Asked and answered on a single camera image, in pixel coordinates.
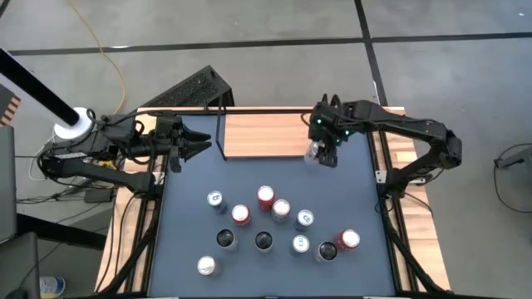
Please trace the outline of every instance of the dark blue table surface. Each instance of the dark blue table surface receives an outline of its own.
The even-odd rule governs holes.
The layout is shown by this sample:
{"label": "dark blue table surface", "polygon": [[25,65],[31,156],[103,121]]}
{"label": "dark blue table surface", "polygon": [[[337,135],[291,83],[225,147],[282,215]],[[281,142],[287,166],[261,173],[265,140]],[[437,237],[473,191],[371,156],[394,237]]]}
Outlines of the dark blue table surface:
{"label": "dark blue table surface", "polygon": [[[210,133],[215,116],[185,116],[192,130]],[[224,139],[224,121],[220,140]],[[213,145],[187,163],[180,174],[168,173],[151,272],[150,297],[310,297],[389,296],[394,294],[392,272],[381,216],[375,212],[377,191],[367,139],[354,135],[338,149],[337,168],[308,165],[303,158],[229,159],[223,161]],[[276,224],[259,210],[257,188],[272,186],[277,198],[292,206],[288,223]],[[218,215],[207,194],[220,190],[229,211]],[[251,224],[235,227],[230,209],[238,203],[251,210]],[[305,233],[311,249],[290,254],[295,214],[307,208],[315,221]],[[239,240],[237,252],[226,252],[215,240],[223,228]],[[316,262],[319,243],[333,240],[345,228],[361,236],[358,248],[340,252],[333,262]],[[268,231],[273,251],[254,247],[254,236]],[[212,255],[222,264],[217,277],[198,274],[196,264]]]}

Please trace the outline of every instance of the black floor stripe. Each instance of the black floor stripe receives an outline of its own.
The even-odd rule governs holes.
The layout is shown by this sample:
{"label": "black floor stripe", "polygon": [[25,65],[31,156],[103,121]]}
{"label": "black floor stripe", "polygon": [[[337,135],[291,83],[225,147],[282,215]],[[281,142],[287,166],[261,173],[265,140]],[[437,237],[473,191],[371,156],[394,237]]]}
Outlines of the black floor stripe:
{"label": "black floor stripe", "polygon": [[0,4],[0,17],[6,12],[7,5],[9,4],[10,0],[3,0],[2,4]]}
{"label": "black floor stripe", "polygon": [[[480,41],[498,40],[511,38],[532,38],[532,32],[512,33],[486,33],[486,34],[456,34],[435,36],[413,37],[324,37],[302,38],[293,40],[267,40],[247,42],[201,42],[185,44],[145,45],[128,47],[104,47],[108,53],[128,53],[138,51],[178,51],[178,50],[201,50],[201,49],[230,49],[245,47],[280,47],[280,46],[312,46],[312,45],[345,45],[358,43],[393,43],[393,42],[452,42],[452,41]],[[38,56],[38,55],[68,55],[68,54],[94,54],[99,53],[97,47],[81,48],[57,48],[36,50],[11,50],[14,56]]]}
{"label": "black floor stripe", "polygon": [[384,85],[382,84],[381,71],[379,71],[379,65],[377,63],[377,56],[373,49],[371,35],[367,26],[366,13],[362,7],[362,0],[354,0],[357,7],[358,21],[360,22],[360,28],[362,30],[362,38],[365,40],[364,46],[366,47],[367,59],[369,60],[369,67],[372,72],[373,82],[377,89],[377,99],[379,104],[388,106],[388,100],[386,98],[386,92],[384,91]]}
{"label": "black floor stripe", "polygon": [[492,39],[510,38],[531,38],[532,32],[512,32],[512,33],[486,33],[486,34],[454,34],[435,36],[414,36],[414,37],[373,37],[372,42],[448,42],[448,41],[480,41]]}
{"label": "black floor stripe", "polygon": [[[130,47],[104,47],[105,53],[125,53],[136,51],[175,51],[175,50],[199,50],[199,49],[228,49],[243,47],[280,47],[280,46],[311,46],[311,45],[337,45],[362,43],[361,37],[326,37],[326,38],[303,38],[293,40],[267,40],[247,42],[201,42],[186,44],[130,46]],[[9,51],[14,56],[35,55],[65,55],[65,54],[92,54],[99,53],[97,47],[70,48],[70,49],[45,49],[45,50],[13,50]]]}

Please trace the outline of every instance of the black pole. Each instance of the black pole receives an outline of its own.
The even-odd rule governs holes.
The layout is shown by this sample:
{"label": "black pole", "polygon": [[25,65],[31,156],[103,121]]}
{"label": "black pole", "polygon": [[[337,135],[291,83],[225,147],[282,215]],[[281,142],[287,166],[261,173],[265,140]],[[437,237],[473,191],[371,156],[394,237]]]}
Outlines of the black pole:
{"label": "black pole", "polygon": [[17,233],[34,232],[40,239],[69,245],[103,250],[107,236],[79,228],[52,223],[39,218],[17,214]]}
{"label": "black pole", "polygon": [[0,74],[28,93],[67,125],[73,126],[80,119],[77,112],[3,49],[0,49]]}

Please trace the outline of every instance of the yellow cable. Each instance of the yellow cable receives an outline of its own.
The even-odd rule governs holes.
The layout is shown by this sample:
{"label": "yellow cable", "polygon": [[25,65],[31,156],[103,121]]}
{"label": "yellow cable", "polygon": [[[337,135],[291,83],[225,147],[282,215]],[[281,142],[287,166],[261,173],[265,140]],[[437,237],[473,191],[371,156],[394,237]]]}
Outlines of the yellow cable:
{"label": "yellow cable", "polygon": [[126,82],[124,81],[124,76],[122,75],[122,72],[120,71],[118,66],[116,66],[115,62],[113,62],[113,60],[110,59],[108,57],[108,55],[103,52],[103,48],[101,47],[100,41],[98,40],[98,37],[96,37],[96,34],[94,33],[94,30],[92,30],[91,25],[89,25],[89,23],[80,14],[80,12],[77,10],[77,8],[74,6],[74,4],[72,4],[71,0],[66,0],[66,1],[68,2],[68,5],[70,5],[72,10],[74,10],[76,15],[80,18],[80,20],[83,22],[83,24],[85,24],[85,27],[89,30],[89,32],[91,32],[92,37],[94,37],[94,40],[96,41],[96,44],[98,44],[98,48],[100,49],[100,53],[115,67],[115,70],[118,73],[118,76],[120,77],[120,81],[121,81],[121,84],[122,84],[122,100],[120,101],[120,104],[118,105],[118,107],[116,107],[115,112],[113,112],[113,114],[116,114],[118,111],[120,111],[120,109],[122,108],[122,106],[126,102]]}

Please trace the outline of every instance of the red soda can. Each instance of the red soda can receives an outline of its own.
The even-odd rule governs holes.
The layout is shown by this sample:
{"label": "red soda can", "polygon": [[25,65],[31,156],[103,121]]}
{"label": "red soda can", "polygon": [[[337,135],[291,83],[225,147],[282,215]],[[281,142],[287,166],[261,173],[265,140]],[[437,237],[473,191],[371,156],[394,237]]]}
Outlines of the red soda can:
{"label": "red soda can", "polygon": [[338,235],[335,243],[343,250],[352,250],[360,243],[360,235],[354,229],[345,229]]}
{"label": "red soda can", "polygon": [[236,225],[246,225],[251,219],[251,214],[249,213],[249,208],[243,204],[237,204],[233,207],[231,211],[231,218]]}
{"label": "red soda can", "polygon": [[273,201],[275,200],[275,193],[273,192],[272,187],[262,186],[257,191],[257,199],[259,199],[259,207],[264,212],[269,212],[272,210]]}

